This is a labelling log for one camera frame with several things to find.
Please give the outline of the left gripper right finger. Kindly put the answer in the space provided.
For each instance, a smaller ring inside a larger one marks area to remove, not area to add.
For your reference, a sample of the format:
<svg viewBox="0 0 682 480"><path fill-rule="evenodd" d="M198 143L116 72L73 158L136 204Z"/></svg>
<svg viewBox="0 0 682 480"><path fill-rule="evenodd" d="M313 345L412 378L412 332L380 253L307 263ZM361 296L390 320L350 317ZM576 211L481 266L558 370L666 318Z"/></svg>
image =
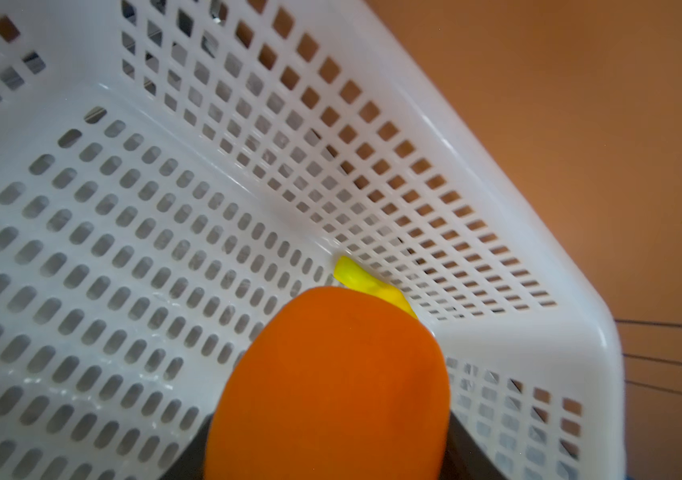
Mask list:
<svg viewBox="0 0 682 480"><path fill-rule="evenodd" d="M454 412L444 455L444 480L505 480Z"/></svg>

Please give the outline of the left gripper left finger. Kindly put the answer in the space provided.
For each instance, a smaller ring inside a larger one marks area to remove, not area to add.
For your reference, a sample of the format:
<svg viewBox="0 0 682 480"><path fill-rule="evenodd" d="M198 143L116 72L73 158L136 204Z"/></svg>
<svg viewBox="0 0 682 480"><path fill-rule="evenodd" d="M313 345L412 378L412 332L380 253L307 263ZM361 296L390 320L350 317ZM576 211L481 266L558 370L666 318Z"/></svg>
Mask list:
<svg viewBox="0 0 682 480"><path fill-rule="evenodd" d="M189 445L160 477L161 480L203 480L210 426L214 415L208 415Z"/></svg>

